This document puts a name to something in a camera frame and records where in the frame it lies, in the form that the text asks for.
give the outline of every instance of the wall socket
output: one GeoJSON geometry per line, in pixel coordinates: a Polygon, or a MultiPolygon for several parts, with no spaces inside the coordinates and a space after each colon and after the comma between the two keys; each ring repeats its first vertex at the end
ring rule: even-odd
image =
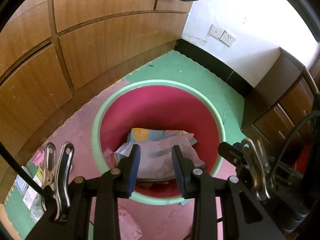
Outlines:
{"type": "Polygon", "coordinates": [[[208,32],[208,35],[209,35],[210,37],[213,37],[213,38],[219,40],[220,37],[222,36],[223,32],[224,32],[223,29],[221,29],[221,28],[219,28],[219,27],[217,27],[217,26],[214,26],[214,25],[212,24],[211,27],[210,27],[210,30],[209,30],[209,32],[208,32]]]}
{"type": "Polygon", "coordinates": [[[231,44],[236,41],[236,38],[231,36],[230,33],[224,32],[219,40],[226,44],[228,47],[230,47],[231,44]]]}

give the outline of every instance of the clear plastic bag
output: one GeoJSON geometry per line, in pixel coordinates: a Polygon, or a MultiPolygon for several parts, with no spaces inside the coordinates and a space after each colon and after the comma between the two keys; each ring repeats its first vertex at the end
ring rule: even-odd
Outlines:
{"type": "Polygon", "coordinates": [[[43,215],[43,212],[41,207],[36,206],[36,207],[30,208],[30,217],[35,224],[39,221],[42,215],[43,215]]]}

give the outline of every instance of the black baseboard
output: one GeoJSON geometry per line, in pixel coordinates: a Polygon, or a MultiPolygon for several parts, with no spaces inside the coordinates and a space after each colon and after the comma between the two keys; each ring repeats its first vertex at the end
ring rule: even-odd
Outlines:
{"type": "Polygon", "coordinates": [[[243,97],[253,89],[253,87],[243,77],[233,71],[228,65],[186,40],[177,40],[174,50],[188,58],[191,58],[193,61],[208,69],[243,97]]]}

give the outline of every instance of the screw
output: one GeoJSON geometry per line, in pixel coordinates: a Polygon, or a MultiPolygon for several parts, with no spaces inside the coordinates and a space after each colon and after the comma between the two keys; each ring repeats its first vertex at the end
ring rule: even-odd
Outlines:
{"type": "Polygon", "coordinates": [[[75,183],[79,184],[79,183],[82,183],[83,182],[83,177],[81,176],[78,176],[75,178],[75,183]]]}
{"type": "Polygon", "coordinates": [[[114,168],[111,170],[112,175],[118,175],[120,172],[121,172],[121,170],[119,170],[118,168],[114,168]]]}
{"type": "Polygon", "coordinates": [[[196,169],[193,169],[193,174],[195,174],[195,175],[201,175],[202,174],[202,170],[201,169],[198,169],[198,168],[196,168],[196,169]]]}
{"type": "Polygon", "coordinates": [[[238,177],[236,177],[236,176],[230,176],[230,181],[232,182],[232,183],[237,183],[238,181],[239,181],[239,179],[238,179],[238,177]]]}

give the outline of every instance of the bucket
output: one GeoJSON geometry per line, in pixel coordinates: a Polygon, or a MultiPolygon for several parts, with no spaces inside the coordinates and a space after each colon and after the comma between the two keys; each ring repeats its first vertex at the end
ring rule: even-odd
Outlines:
{"type": "MultiPolygon", "coordinates": [[[[221,118],[212,103],[197,90],[174,81],[148,80],[123,87],[98,110],[92,125],[92,154],[101,174],[109,171],[103,151],[116,151],[132,128],[184,130],[194,133],[193,145],[214,176],[222,163],[218,145],[225,141],[221,118]]],[[[150,188],[136,185],[131,199],[153,205],[185,201],[175,180],[150,188]]]]}

